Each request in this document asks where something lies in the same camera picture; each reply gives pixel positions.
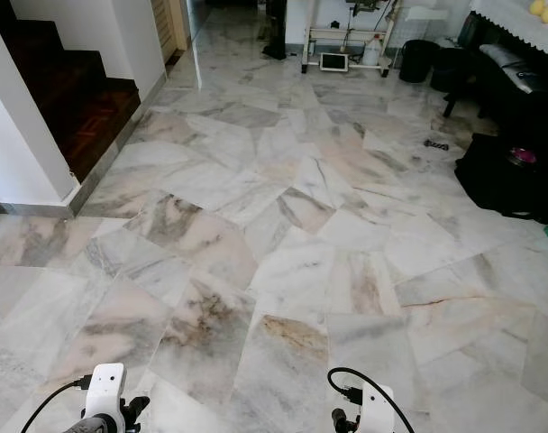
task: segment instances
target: black bag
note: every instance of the black bag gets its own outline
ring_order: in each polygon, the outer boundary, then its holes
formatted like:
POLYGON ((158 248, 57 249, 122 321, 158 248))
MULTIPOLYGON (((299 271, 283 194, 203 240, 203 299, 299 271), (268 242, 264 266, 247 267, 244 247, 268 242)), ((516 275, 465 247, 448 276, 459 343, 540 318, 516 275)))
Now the black bag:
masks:
POLYGON ((548 169, 517 164, 504 139, 474 134, 455 174, 477 206, 505 217, 548 223, 548 169))

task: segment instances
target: wooden door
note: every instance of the wooden door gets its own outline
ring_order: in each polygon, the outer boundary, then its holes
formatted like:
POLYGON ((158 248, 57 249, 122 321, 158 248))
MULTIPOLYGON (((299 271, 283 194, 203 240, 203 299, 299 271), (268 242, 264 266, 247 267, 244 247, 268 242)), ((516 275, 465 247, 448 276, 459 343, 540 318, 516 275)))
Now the wooden door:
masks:
POLYGON ((162 55, 164 61, 168 61, 177 48, 169 0, 151 0, 151 7, 154 11, 154 20, 156 21, 162 55))

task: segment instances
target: white lace tablecloth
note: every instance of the white lace tablecloth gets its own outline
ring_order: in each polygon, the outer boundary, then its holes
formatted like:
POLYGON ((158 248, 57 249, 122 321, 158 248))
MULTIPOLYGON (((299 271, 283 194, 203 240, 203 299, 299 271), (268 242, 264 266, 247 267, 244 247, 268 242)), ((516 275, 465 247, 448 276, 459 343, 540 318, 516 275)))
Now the white lace tablecloth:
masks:
POLYGON ((528 12, 533 0, 472 0, 470 9, 548 53, 548 24, 528 12))

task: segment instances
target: white robot part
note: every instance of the white robot part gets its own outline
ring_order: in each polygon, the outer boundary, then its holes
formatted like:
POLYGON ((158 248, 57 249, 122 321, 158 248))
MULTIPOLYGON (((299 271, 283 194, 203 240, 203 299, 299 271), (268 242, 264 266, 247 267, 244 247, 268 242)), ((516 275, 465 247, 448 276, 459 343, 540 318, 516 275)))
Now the white robot part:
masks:
POLYGON ((126 371, 123 364, 97 365, 87 390, 84 419, 107 414, 114 419, 117 431, 124 433, 126 428, 120 411, 120 398, 125 379, 126 371))
MULTIPOLYGON (((394 392, 385 385, 380 388, 392 398, 394 392)), ((368 383, 362 388, 360 433, 392 433, 394 431, 394 409, 378 391, 368 383)))

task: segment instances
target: small black object on floor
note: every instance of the small black object on floor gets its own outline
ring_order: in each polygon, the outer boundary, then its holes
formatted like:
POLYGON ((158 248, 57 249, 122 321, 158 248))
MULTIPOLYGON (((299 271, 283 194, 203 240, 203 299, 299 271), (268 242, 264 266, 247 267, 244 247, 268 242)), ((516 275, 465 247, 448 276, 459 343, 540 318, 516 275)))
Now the small black object on floor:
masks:
POLYGON ((448 144, 436 143, 436 142, 433 142, 430 139, 425 141, 425 147, 434 147, 436 149, 441 149, 441 150, 447 151, 447 152, 450 150, 450 146, 448 144))

